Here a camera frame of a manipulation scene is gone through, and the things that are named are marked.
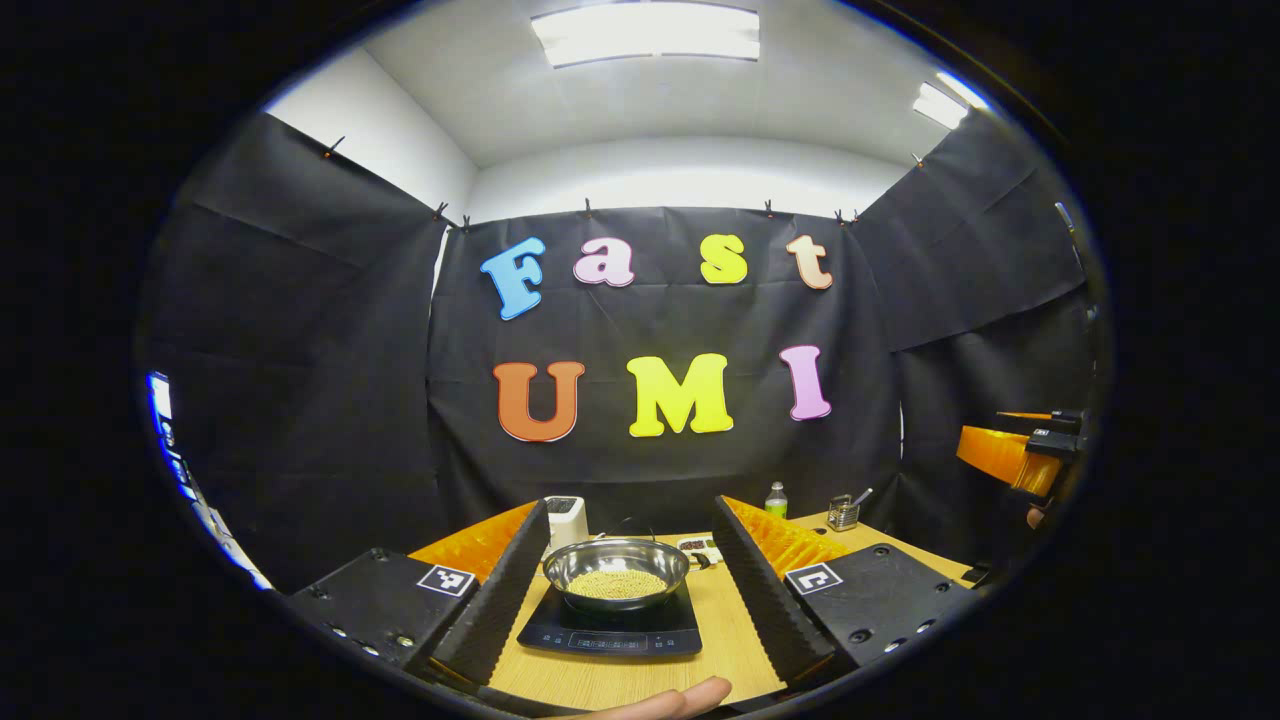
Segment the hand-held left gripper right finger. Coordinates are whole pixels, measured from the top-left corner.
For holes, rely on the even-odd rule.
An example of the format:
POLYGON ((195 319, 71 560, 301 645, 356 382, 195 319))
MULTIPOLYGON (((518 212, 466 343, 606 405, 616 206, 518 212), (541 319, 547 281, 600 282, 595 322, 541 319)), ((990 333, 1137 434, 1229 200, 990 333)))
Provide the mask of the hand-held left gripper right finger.
POLYGON ((850 550, 726 496, 716 498, 712 534, 790 689, 877 664, 934 635, 978 598, 900 547, 850 550))

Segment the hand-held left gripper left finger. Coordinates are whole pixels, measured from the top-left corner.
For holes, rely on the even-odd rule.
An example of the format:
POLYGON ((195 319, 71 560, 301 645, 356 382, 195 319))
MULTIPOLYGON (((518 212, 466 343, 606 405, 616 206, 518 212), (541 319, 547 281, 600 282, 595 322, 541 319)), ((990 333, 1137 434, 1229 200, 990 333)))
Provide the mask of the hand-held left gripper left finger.
POLYGON ((516 509, 471 559, 425 561, 372 548, 288 598, 310 626, 397 671, 474 688, 490 682, 550 537, 547 502, 516 509))

